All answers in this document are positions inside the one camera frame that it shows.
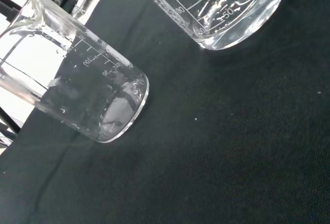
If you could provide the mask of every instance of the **dark fabric surface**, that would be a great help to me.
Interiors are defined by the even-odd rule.
[[[329,2],[284,0],[210,52],[151,0],[102,0],[87,27],[149,101],[105,145],[34,111],[0,157],[0,223],[330,223]]]

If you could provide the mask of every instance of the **beaker base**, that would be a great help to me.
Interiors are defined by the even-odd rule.
[[[98,142],[111,142],[133,124],[142,111],[149,93],[149,80],[133,81],[125,84],[110,105],[105,109],[100,122]]]
[[[212,0],[206,6],[194,40],[208,50],[236,45],[256,32],[275,12],[281,0]]]

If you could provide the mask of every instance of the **glass beaker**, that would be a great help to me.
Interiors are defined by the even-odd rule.
[[[231,47],[257,31],[281,0],[154,0],[193,40],[209,50]]]
[[[1,87],[96,141],[122,135],[145,104],[145,74],[51,0],[28,0],[0,48]]]

